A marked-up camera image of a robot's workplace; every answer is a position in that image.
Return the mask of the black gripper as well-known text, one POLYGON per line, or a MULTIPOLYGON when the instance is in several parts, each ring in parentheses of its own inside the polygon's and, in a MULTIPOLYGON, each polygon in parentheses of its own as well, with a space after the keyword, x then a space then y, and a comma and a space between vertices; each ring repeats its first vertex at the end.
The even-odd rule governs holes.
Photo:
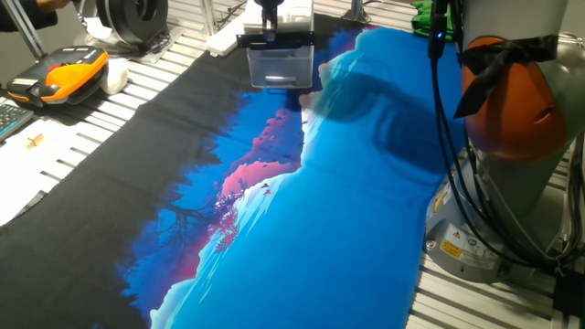
POLYGON ((262 31, 264 33, 275 31, 278 24, 277 7, 283 3, 284 0, 254 0, 257 5, 262 7, 261 22, 262 31))

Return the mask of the person's bare hand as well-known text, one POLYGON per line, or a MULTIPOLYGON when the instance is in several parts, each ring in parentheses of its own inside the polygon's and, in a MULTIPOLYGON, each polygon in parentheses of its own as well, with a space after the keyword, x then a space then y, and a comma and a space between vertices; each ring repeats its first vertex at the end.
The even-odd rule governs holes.
POLYGON ((36 0, 36 3, 41 12, 48 15, 64 8, 70 3, 70 0, 36 0))

